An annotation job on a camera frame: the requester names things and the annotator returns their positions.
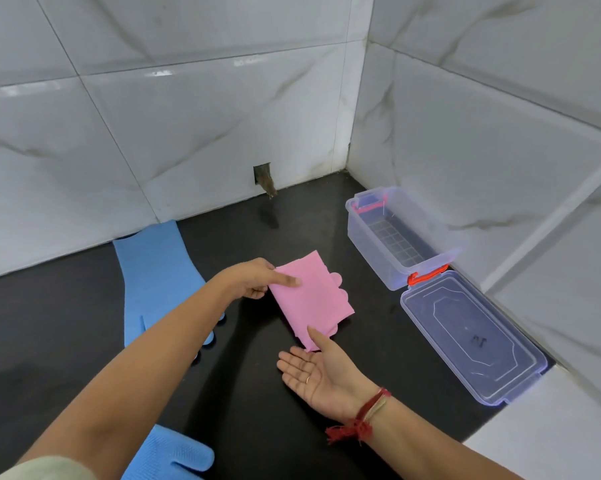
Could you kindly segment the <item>person's right hand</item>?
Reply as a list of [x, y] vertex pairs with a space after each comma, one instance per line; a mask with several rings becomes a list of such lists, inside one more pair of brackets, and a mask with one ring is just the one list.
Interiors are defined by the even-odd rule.
[[282, 380], [292, 391], [297, 386], [324, 387], [325, 402], [308, 405], [322, 416], [341, 424], [354, 419], [361, 407], [380, 390], [338, 345], [337, 351], [331, 353], [308, 353], [292, 346], [289, 351], [281, 351], [279, 359], [312, 363], [311, 376], [289, 376], [281, 372]]

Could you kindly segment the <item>person's left hand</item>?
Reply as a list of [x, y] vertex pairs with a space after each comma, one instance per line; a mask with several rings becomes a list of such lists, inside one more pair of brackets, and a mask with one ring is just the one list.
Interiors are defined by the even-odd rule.
[[213, 281], [222, 283], [232, 299], [260, 299], [271, 287], [270, 273], [281, 272], [264, 258], [255, 258], [224, 269]]

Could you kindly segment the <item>pink rubber glove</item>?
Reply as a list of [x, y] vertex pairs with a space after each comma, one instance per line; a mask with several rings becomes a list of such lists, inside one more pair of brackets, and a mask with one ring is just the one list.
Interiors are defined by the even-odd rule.
[[318, 351], [307, 327], [331, 337], [339, 323], [355, 312], [347, 292], [341, 288], [341, 275], [329, 272], [317, 251], [275, 270], [302, 282], [299, 287], [271, 285], [270, 290], [306, 352]]

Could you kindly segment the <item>person's right forearm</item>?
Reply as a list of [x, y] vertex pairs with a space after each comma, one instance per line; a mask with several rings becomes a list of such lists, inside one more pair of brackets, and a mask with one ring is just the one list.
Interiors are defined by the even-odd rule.
[[441, 432], [385, 388], [326, 434], [329, 444], [366, 444], [403, 480], [524, 480]]

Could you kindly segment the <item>person's left forearm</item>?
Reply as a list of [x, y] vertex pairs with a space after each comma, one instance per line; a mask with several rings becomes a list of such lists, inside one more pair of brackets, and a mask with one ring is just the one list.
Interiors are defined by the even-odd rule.
[[232, 301], [218, 273], [143, 332], [89, 382], [19, 460], [59, 458], [97, 480], [120, 480]]

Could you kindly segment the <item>red box latch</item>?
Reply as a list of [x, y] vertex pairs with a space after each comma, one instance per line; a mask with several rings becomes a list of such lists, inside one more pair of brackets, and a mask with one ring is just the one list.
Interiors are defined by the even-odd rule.
[[356, 214], [364, 214], [375, 209], [384, 209], [387, 201], [386, 194], [365, 194], [354, 197], [351, 208]]
[[428, 273], [419, 274], [418, 272], [413, 272], [407, 278], [407, 286], [409, 288], [415, 287], [416, 285], [418, 285], [420, 283], [427, 282], [427, 281], [437, 277], [438, 275], [446, 272], [448, 269], [449, 269], [449, 264], [445, 264], [445, 265], [440, 266]]

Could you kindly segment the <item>clear plastic storage box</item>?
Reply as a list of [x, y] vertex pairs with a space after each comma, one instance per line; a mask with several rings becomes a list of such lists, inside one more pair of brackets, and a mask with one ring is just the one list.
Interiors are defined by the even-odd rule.
[[[356, 214], [352, 200], [365, 194], [386, 194], [385, 208]], [[424, 274], [452, 264], [464, 249], [463, 238], [402, 187], [377, 187], [354, 197], [345, 203], [348, 237], [389, 290], [408, 287], [413, 272]]]

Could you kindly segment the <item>blue rubber glove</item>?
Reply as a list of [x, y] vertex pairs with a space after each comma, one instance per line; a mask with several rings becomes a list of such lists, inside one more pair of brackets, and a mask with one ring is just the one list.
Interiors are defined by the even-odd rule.
[[175, 220], [148, 226], [113, 245], [124, 279], [124, 345], [129, 346], [206, 281]]
[[155, 425], [123, 473], [121, 480], [202, 480], [214, 451], [188, 436]]

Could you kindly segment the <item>clear plastic box lid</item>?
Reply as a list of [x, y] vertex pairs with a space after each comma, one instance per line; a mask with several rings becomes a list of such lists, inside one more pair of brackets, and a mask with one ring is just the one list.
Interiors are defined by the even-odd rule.
[[400, 303], [477, 402], [510, 404], [549, 366], [545, 354], [456, 271], [409, 287]]

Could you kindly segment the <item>beige sleeve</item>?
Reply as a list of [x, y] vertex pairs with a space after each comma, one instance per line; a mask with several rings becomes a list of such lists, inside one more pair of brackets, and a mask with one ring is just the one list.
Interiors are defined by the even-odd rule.
[[63, 456], [43, 456], [18, 463], [0, 480], [98, 480], [86, 466]]

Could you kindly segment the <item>brown wall pipe stub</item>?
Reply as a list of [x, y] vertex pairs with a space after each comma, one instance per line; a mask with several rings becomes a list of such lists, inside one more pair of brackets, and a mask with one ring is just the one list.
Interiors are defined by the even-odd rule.
[[269, 199], [273, 199], [277, 195], [272, 173], [271, 163], [267, 162], [253, 167], [255, 184], [260, 186]]

